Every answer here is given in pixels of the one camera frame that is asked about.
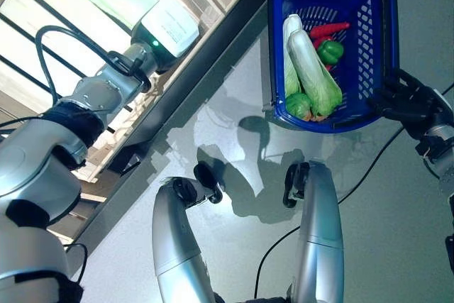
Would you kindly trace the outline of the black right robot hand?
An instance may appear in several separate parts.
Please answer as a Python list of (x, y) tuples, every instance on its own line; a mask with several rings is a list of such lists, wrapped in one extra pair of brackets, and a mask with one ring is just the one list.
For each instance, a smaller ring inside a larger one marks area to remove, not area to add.
[(391, 70), (367, 103), (378, 116), (400, 122), (415, 140), (435, 126), (453, 125), (453, 110), (447, 101), (400, 68)]

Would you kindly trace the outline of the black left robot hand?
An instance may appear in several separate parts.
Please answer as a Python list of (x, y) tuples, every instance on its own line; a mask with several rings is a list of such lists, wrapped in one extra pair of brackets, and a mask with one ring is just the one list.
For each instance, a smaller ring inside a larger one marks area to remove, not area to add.
[(131, 42), (150, 47), (159, 75), (170, 70), (199, 37), (199, 22), (175, 0), (159, 0), (134, 25)]

